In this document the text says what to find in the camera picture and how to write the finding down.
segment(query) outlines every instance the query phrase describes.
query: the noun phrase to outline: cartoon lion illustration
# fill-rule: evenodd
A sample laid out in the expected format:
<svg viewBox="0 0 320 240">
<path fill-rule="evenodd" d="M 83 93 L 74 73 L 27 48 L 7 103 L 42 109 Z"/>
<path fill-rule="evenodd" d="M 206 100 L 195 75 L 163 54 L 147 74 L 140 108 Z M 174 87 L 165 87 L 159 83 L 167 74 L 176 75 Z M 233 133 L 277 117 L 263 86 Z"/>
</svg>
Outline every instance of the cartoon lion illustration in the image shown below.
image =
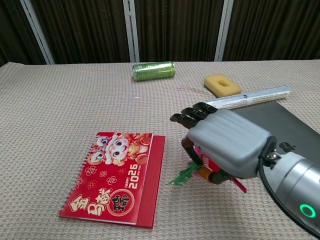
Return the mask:
<svg viewBox="0 0 320 240">
<path fill-rule="evenodd" d="M 128 159 L 143 165 L 148 161 L 148 149 L 151 137 L 148 133 L 136 134 L 131 140 L 129 134 L 114 134 L 112 137 L 100 136 L 94 141 L 94 153 L 87 161 L 91 165 L 114 164 L 123 166 Z"/>
</svg>

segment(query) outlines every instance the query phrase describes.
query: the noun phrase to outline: spiral binding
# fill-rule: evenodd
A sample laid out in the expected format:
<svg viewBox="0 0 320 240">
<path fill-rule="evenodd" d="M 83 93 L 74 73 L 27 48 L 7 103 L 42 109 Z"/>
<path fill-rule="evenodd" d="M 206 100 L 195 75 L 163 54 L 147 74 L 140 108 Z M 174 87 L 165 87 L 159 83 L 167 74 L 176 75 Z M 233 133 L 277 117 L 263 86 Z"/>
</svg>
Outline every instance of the spiral binding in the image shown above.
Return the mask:
<svg viewBox="0 0 320 240">
<path fill-rule="evenodd" d="M 90 154 L 91 154 L 91 151 L 89 151 L 89 152 L 87 153 L 84 161 L 83 161 L 83 162 L 81 163 L 81 165 L 79 166 L 79 168 L 78 168 L 78 169 L 79 169 L 79 170 L 78 170 L 78 174 L 77 174 L 76 177 L 75 177 L 74 183 L 73 183 L 73 184 L 72 184 L 72 183 L 69 183 L 69 185 L 68 185 L 68 187 L 67 187 L 67 189 L 68 189 L 68 190 L 67 190 L 67 193 L 63 196 L 62 204 L 61 204 L 61 206 L 60 206 L 60 208 L 59 208 L 59 211 L 60 211 L 60 212 L 65 210 L 65 208 L 66 208 L 66 206 L 67 206 L 67 202 L 69 201 L 69 198 L 70 198 L 70 194 L 73 192 L 73 190 L 74 190 L 74 188 L 75 188 L 75 186 L 76 186 L 76 182 L 77 182 L 80 174 L 83 172 L 83 169 L 84 169 L 84 167 L 85 167 L 85 164 L 86 164 L 86 162 L 87 162 L 88 157 L 90 156 Z"/>
</svg>

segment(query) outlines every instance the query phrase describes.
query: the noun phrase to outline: spiral-bound calendar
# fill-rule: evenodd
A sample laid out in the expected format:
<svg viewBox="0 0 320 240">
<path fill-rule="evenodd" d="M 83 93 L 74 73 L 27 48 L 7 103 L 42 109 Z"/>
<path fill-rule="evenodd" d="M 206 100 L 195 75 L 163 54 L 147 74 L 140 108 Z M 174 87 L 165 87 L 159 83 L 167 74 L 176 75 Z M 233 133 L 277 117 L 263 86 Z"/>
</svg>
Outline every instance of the spiral-bound calendar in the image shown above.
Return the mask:
<svg viewBox="0 0 320 240">
<path fill-rule="evenodd" d="M 153 228 L 165 137 L 99 132 L 59 217 Z"/>
</svg>

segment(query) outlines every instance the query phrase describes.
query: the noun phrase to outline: green plastic leaf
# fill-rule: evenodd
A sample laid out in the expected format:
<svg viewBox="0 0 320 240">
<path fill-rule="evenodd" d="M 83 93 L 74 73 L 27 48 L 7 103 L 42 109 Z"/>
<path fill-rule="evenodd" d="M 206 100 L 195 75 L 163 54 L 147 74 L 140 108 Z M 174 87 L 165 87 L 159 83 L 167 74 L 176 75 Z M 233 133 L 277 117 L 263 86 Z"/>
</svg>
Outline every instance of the green plastic leaf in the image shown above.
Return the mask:
<svg viewBox="0 0 320 240">
<path fill-rule="evenodd" d="M 182 186 L 185 184 L 195 172 L 197 172 L 202 165 L 197 165 L 194 161 L 188 162 L 188 168 L 180 171 L 179 176 L 176 177 L 175 180 L 172 180 L 169 184 Z"/>
</svg>

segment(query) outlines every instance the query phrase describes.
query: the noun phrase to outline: green can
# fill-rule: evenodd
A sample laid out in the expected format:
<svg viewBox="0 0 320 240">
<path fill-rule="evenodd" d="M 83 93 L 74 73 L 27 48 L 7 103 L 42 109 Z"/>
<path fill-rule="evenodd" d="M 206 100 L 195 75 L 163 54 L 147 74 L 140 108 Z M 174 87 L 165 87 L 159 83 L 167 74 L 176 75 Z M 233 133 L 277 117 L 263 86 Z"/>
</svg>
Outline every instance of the green can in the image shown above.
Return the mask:
<svg viewBox="0 0 320 240">
<path fill-rule="evenodd" d="M 136 64 L 132 67 L 136 81 L 172 78 L 176 74 L 175 64 L 172 61 L 160 61 Z"/>
</svg>

